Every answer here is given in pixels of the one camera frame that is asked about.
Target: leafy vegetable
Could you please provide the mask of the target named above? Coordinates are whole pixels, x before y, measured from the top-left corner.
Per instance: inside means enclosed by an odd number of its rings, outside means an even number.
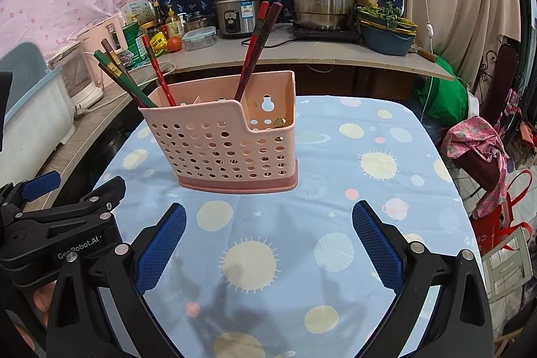
[[[388,2],[385,7],[358,7],[358,11],[385,20],[389,29],[395,29],[397,22],[404,23],[404,19],[401,17],[401,9],[394,7],[391,2]]]

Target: bottle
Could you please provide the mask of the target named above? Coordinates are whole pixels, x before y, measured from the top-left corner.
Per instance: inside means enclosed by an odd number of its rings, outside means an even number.
[[[171,5],[168,6],[168,17],[166,19],[166,28],[170,37],[183,37],[183,26],[181,20],[176,16]]]
[[[162,33],[164,34],[164,37],[166,37],[166,40],[167,40],[170,37],[168,36],[168,33],[167,33],[164,13],[160,9],[160,2],[158,2],[158,0],[155,0],[153,2],[153,7],[155,8],[155,24],[157,24],[160,27],[160,29],[162,30]]]

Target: pink plastic basket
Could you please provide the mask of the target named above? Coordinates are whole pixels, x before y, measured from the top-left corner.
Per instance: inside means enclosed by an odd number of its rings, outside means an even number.
[[[274,193],[298,183],[295,159],[295,77],[254,73],[241,102],[240,75],[170,85],[179,104],[167,107],[162,88],[141,108],[168,162],[188,188],[216,193]],[[285,126],[272,128],[282,118]]]

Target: green bag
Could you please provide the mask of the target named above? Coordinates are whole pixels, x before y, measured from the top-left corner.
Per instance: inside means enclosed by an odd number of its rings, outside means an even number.
[[[468,118],[468,92],[444,58],[438,57],[437,64],[455,77],[455,80],[429,78],[415,93],[422,105],[427,101],[425,111],[429,117],[442,126],[452,127]]]

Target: pink appliance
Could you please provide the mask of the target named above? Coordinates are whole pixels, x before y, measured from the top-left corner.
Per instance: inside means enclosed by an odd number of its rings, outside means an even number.
[[[89,66],[90,75],[100,88],[105,88],[112,81],[99,67],[99,62],[93,56],[96,50],[104,52],[101,41],[106,38],[112,45],[116,53],[123,52],[128,49],[127,41],[121,29],[119,16],[112,16],[103,22],[93,26],[88,31],[83,32],[78,37],[84,51],[84,57]]]

